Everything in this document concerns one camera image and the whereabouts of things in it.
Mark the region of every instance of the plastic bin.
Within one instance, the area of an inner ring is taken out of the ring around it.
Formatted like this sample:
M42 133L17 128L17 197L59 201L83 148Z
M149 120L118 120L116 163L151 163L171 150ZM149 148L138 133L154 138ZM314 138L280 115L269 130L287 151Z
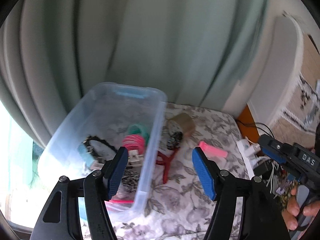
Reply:
M90 135L121 146L129 125L142 123L150 132L138 188L131 206L112 204L112 221L128 221L145 208L164 122L167 96L160 90L100 83L93 87L68 114L52 136L38 163L41 180L53 189L61 175L71 180L85 177L77 148ZM84 213L79 204L80 215Z

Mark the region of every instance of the screw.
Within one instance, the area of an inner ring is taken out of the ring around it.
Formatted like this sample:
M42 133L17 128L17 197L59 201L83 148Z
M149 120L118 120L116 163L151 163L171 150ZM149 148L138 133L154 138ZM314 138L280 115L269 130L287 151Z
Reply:
M262 181L262 179L258 176L253 177L253 180L257 183L260 183Z
M222 170L222 171L220 171L220 174L221 174L221 176L226 177L229 175L229 171Z
M96 170L96 171L94 171L93 173L92 173L92 175L93 176L95 176L95 177L98 177L98 176L100 176L101 175L101 171L100 170Z
M65 176L65 175L63 175L63 176L61 176L60 178L59 178L59 181L60 182L67 182L69 180L69 178L67 177L67 176Z

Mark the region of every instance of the hand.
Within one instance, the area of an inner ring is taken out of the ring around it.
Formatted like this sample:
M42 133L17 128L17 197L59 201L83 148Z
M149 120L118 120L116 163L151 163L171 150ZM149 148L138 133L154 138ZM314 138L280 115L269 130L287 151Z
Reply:
M300 207L295 198L296 193L297 193L297 187L292 189L291 195L293 197L289 200L287 209L282 212L282 217L289 230L295 230L298 227L298 222L295 217L299 214ZM316 201L306 206L303 209L303 214L306 217L308 216L315 217L319 209L320 209L320 201Z

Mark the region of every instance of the brown packing tape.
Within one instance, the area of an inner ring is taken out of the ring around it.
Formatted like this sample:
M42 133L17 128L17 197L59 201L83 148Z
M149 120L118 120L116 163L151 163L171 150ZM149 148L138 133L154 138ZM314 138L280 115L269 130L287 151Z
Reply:
M184 137L189 137L196 130L196 125L187 113L181 113L168 120L170 136L175 132L182 132Z

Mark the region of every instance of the bed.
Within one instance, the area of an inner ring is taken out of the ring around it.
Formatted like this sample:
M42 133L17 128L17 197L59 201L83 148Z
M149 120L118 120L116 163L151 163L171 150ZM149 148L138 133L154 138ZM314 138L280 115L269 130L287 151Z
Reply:
M144 214L127 223L112 221L119 240L203 239L215 202L204 194L193 169L191 153L201 140L228 152L225 167L220 167L221 169L224 168L239 178L249 178L236 146L241 134L231 115L202 107L168 103L165 118L169 119L181 112L186 112L193 118L196 131L182 143L172 161L169 181L165 185L162 183L163 166L156 165ZM165 154L169 154L166 150L168 138L164 126L159 148ZM237 239L241 206L242 198L238 198L230 239ZM83 222L82 232L84 239L91 238L89 228Z

